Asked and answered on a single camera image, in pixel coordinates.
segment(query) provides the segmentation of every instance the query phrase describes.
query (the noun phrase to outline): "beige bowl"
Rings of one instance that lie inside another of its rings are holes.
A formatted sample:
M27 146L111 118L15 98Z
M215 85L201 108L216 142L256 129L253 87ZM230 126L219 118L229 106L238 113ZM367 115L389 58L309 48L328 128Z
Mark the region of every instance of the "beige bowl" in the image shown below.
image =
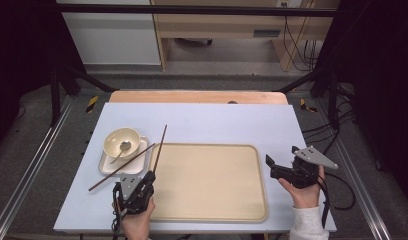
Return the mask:
M120 154L120 144L124 141L130 142L129 149L122 152L119 160L129 160L133 158L139 150L141 135L132 128L119 128L108 134L104 141L104 152L111 158L116 158Z

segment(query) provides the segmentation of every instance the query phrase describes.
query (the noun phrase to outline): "white wall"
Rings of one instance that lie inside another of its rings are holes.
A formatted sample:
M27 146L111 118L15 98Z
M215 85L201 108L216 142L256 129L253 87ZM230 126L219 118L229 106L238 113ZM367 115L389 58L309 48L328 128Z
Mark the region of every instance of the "white wall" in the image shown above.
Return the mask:
M149 5L148 0L57 0L58 3ZM160 65L151 14L63 13L85 65Z

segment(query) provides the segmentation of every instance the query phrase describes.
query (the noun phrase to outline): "white tabletop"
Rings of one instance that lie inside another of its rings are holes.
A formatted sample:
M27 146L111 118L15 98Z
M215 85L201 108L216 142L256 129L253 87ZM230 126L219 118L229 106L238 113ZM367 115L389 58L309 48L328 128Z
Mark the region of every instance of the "white tabletop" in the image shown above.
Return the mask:
M117 128L131 127L146 136L150 143L158 143L166 124L166 143L255 146L259 151L269 213L260 223L151 222L151 233L275 233L290 230L294 222L292 199L276 179L270 178L265 156L271 156L278 165L291 167L294 158L291 147L306 147L292 106L185 103L106 103L54 230L111 233L114 219L112 190L119 178L113 176L88 191L105 177L98 165L106 135ZM324 206L324 200L321 194L320 206ZM336 231L331 214L325 229Z

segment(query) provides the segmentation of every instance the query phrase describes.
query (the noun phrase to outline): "yellow and black tape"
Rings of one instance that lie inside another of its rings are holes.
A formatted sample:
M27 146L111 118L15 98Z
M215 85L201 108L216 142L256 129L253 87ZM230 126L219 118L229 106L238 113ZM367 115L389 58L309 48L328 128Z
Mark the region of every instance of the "yellow and black tape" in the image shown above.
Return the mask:
M300 106L301 106L301 109L303 109L303 110L307 110L307 111L310 111L310 112L317 112L317 108L307 107L306 101L304 99L300 100Z
M86 108L85 112L87 112L87 113L92 112L92 109L94 108L95 103L97 102L97 100L98 100L98 96L91 97L91 99L89 100L88 107Z

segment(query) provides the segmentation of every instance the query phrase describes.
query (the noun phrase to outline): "white sleeve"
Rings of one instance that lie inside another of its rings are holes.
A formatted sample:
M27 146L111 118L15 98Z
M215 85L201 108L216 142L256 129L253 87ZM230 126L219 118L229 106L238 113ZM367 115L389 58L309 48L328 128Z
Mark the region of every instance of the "white sleeve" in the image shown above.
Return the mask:
M290 231L291 240L326 240L329 232L323 229L319 207L294 208L295 223Z

